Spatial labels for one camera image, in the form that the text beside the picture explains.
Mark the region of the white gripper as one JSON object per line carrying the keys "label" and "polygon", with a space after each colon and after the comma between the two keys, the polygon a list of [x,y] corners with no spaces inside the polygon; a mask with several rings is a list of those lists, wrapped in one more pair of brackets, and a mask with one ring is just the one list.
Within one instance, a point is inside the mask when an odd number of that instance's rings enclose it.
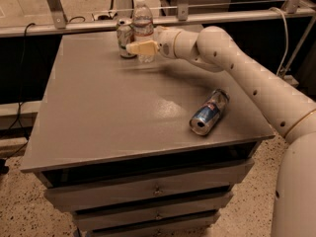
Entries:
{"label": "white gripper", "polygon": [[162,56],[175,59],[175,41],[181,31],[178,28],[158,26],[155,29],[157,42],[155,40],[134,41],[126,45],[126,50],[129,53],[141,55],[155,55],[159,51]]}

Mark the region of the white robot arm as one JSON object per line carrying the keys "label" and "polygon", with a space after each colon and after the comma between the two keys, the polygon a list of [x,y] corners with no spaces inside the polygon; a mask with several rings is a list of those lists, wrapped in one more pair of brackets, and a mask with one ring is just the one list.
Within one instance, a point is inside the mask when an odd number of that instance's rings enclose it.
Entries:
{"label": "white robot arm", "polygon": [[127,51],[230,74],[288,143],[277,175],[271,237],[316,237],[316,102],[245,54],[219,27],[198,33],[160,27],[155,40],[132,42]]}

